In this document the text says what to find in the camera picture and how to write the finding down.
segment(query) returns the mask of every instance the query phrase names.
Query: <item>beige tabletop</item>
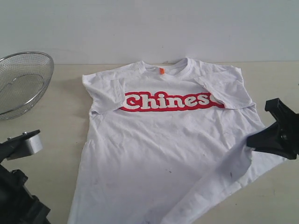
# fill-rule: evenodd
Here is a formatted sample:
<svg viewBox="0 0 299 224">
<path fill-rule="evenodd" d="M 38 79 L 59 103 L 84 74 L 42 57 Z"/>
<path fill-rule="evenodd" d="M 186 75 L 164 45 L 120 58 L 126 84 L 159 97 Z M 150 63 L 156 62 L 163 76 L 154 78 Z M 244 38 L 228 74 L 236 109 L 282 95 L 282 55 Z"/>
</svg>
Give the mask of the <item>beige tabletop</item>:
<svg viewBox="0 0 299 224">
<path fill-rule="evenodd" d="M 229 64 L 242 68 L 245 86 L 257 102 L 265 125 L 274 122 L 263 111 L 268 99 L 280 98 L 299 112 L 299 62 Z M 81 76 L 119 66 L 56 65 L 40 102 L 19 118 L 1 121 L 1 142 L 24 131 L 41 130 L 44 150 L 2 164 L 8 170 L 21 169 L 29 177 L 26 186 L 51 208 L 48 218 L 52 224 L 67 222 L 88 131 L 92 100 L 81 83 Z M 230 196 L 194 224 L 299 223 L 298 189 L 299 164 L 285 162 Z"/>
</svg>

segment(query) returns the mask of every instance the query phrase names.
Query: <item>t-shirt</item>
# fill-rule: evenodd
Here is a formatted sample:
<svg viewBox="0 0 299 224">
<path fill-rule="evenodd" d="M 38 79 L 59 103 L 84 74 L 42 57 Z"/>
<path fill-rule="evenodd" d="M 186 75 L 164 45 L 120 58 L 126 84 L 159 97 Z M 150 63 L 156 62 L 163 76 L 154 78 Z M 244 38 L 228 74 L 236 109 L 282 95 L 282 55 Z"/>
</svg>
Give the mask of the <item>t-shirt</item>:
<svg viewBox="0 0 299 224">
<path fill-rule="evenodd" d="M 245 146 L 264 126 L 239 68 L 141 61 L 83 85 L 93 104 L 68 224 L 190 224 L 284 160 Z"/>
</svg>

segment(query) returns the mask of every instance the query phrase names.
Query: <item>white wall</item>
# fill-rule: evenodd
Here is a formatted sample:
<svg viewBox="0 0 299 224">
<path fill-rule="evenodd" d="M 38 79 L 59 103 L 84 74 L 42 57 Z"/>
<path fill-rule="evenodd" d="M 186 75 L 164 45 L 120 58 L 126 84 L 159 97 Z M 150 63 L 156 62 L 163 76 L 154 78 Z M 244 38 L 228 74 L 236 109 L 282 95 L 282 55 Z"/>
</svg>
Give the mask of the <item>white wall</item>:
<svg viewBox="0 0 299 224">
<path fill-rule="evenodd" d="M 56 63 L 299 60 L 298 0 L 3 0 L 0 57 Z"/>
</svg>

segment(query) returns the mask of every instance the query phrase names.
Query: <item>orange tag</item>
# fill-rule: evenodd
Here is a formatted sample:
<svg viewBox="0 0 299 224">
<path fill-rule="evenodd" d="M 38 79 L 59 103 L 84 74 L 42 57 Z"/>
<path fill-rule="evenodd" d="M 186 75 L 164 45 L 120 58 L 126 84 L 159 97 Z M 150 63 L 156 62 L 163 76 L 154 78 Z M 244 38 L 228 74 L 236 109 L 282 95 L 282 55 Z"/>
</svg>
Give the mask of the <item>orange tag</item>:
<svg viewBox="0 0 299 224">
<path fill-rule="evenodd" d="M 160 68 L 160 74 L 165 74 L 165 69 L 164 68 Z"/>
</svg>

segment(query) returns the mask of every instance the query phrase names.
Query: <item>mesh colander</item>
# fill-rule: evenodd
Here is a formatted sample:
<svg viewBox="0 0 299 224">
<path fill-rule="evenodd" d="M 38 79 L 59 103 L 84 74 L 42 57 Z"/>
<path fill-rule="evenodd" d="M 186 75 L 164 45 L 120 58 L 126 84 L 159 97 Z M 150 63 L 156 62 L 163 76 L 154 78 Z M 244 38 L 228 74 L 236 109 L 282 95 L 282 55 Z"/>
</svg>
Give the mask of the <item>mesh colander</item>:
<svg viewBox="0 0 299 224">
<path fill-rule="evenodd" d="M 43 52 L 21 52 L 0 59 L 0 119 L 29 111 L 46 92 L 53 70 L 53 59 Z"/>
</svg>

